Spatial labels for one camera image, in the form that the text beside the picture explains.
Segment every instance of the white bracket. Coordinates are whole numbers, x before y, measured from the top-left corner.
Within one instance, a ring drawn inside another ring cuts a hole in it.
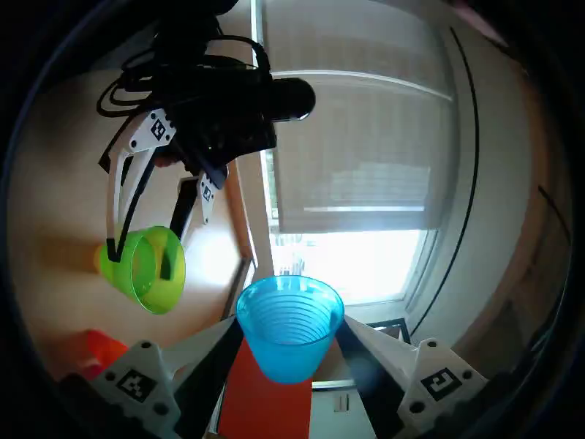
[[[214,209],[215,197],[217,196],[217,192],[219,192],[219,189],[217,189],[207,173],[203,171],[200,172],[198,177],[182,179],[179,183],[178,191],[181,190],[181,184],[183,184],[184,181],[192,179],[197,179],[199,184],[197,186],[197,198],[195,199],[195,204],[193,205],[191,214],[187,218],[183,236],[180,236],[181,244],[184,248],[189,246],[195,231],[211,221],[211,212]]]
[[[451,414],[459,402],[472,399],[488,382],[439,340],[427,339],[415,348],[348,316],[345,321],[404,390],[398,415],[406,427],[400,438],[416,438],[429,431],[438,416]]]
[[[156,148],[168,145],[176,134],[162,108],[137,116],[120,134],[110,150],[110,172],[107,189],[106,231],[116,248],[138,183]],[[124,187],[122,172],[126,158],[133,156]]]
[[[89,383],[108,403],[119,405],[124,416],[139,419],[144,429],[161,439],[178,439],[174,426],[181,410],[175,402],[175,390],[233,320],[222,320],[167,349],[147,340],[138,342]]]

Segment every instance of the orange object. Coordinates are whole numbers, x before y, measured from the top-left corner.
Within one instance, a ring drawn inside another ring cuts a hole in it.
[[[218,433],[229,439],[308,438],[311,381],[270,381],[244,340],[227,377]]]
[[[89,329],[86,332],[86,343],[89,351],[103,369],[107,369],[128,350],[125,344],[95,329]]]

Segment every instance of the plastic cup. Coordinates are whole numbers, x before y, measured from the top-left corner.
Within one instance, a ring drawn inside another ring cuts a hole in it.
[[[99,248],[99,272],[126,297],[153,314],[177,304],[185,286],[185,254],[177,236],[155,226],[128,233],[120,262]]]
[[[339,294],[302,276],[277,276],[250,285],[236,317],[264,375],[281,384],[309,379],[344,317]]]

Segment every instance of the black strip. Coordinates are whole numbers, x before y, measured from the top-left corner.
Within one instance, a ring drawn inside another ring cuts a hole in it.
[[[225,335],[175,392],[181,409],[175,431],[182,438],[201,438],[205,434],[243,339],[244,333],[234,318]]]
[[[199,179],[186,180],[181,182],[179,188],[175,210],[173,217],[170,220],[170,229],[177,235],[179,239],[183,238],[185,225],[193,210],[195,201],[197,200],[197,189],[199,188]]]
[[[565,221],[565,218],[562,216],[559,208],[556,206],[556,203],[554,202],[552,197],[548,194],[548,192],[546,192],[544,190],[544,188],[540,185],[538,185],[538,192],[540,192],[540,194],[544,197],[546,203],[550,206],[550,208],[553,209],[554,214],[559,219],[559,223],[561,225],[562,232],[565,234],[565,238],[567,239],[567,242],[570,244],[571,243],[571,232],[569,231],[569,226],[567,225],[567,222]]]
[[[410,334],[408,333],[407,322],[403,318],[393,318],[392,320],[384,320],[383,322],[368,323],[368,326],[372,328],[378,328],[380,326],[398,326],[402,333],[402,339],[405,343],[411,345]]]
[[[451,30],[451,34],[453,35],[453,38],[455,39],[455,43],[457,43],[459,53],[461,54],[461,57],[463,58],[463,63],[465,64],[465,71],[467,73],[467,79],[469,79],[469,88],[471,89],[471,98],[473,101],[473,119],[475,120],[475,159],[473,162],[473,179],[472,179],[472,183],[471,183],[471,190],[469,191],[469,202],[467,204],[467,211],[465,212],[465,219],[463,221],[463,227],[461,227],[461,233],[459,234],[459,240],[457,241],[457,245],[455,246],[455,251],[453,252],[453,256],[451,257],[451,261],[449,262],[449,266],[447,267],[447,271],[445,272],[445,275],[441,279],[441,283],[439,284],[439,287],[437,288],[437,292],[434,294],[433,299],[431,300],[431,303],[429,304],[429,306],[426,308],[425,312],[423,313],[423,316],[420,318],[420,320],[416,324],[415,328],[412,330],[411,335],[414,335],[414,333],[416,332],[416,330],[418,329],[420,324],[423,322],[425,317],[428,315],[429,311],[431,310],[431,307],[434,305],[434,302],[437,300],[439,293],[443,289],[443,286],[445,285],[445,282],[447,281],[447,277],[449,276],[451,269],[453,268],[453,264],[455,263],[455,258],[457,258],[457,253],[459,253],[459,247],[461,246],[461,242],[463,241],[463,237],[465,235],[465,230],[467,229],[467,223],[469,222],[469,216],[471,214],[471,208],[473,206],[473,198],[475,197],[475,186],[477,185],[477,182],[478,182],[478,168],[479,168],[479,159],[480,159],[480,117],[479,117],[479,112],[478,112],[478,98],[475,95],[475,85],[473,83],[473,76],[471,74],[471,69],[469,68],[469,63],[467,62],[467,57],[465,56],[465,51],[463,50],[463,46],[461,45],[461,41],[459,41],[459,38],[457,37],[457,33],[455,33],[455,29],[450,28],[450,30]]]
[[[128,235],[128,229],[130,228],[130,222],[132,221],[132,217],[134,216],[136,205],[138,204],[138,200],[140,199],[140,196],[144,192],[144,188],[146,187],[148,180],[151,178],[152,171],[154,169],[155,154],[152,155],[150,161],[146,165],[142,177],[140,177],[140,181],[138,182],[138,186],[136,187],[136,192],[134,192],[132,200],[130,201],[130,206],[128,206],[128,213],[126,215],[126,218],[124,218],[122,232],[120,233],[120,239],[118,240],[118,248],[116,248],[115,239],[108,238],[105,240],[107,246],[107,258],[112,262],[120,262],[120,260],[122,259],[122,252],[124,251],[126,236]]]
[[[355,336],[345,320],[337,330],[336,339],[376,437],[393,438],[404,428],[397,413],[404,390]]]

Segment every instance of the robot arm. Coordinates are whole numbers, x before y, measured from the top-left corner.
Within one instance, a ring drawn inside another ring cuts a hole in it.
[[[138,198],[154,169],[155,152],[168,146],[175,134],[173,123],[159,108],[133,118],[108,147],[106,243],[108,257],[113,262],[120,261]],[[179,183],[170,228],[183,245],[188,244],[195,227],[209,222],[217,191],[217,186],[204,171]]]
[[[378,437],[416,438],[487,380],[436,339],[418,347],[345,317],[336,334]],[[243,334],[232,316],[161,349],[142,341],[91,386],[161,439],[205,433]]]

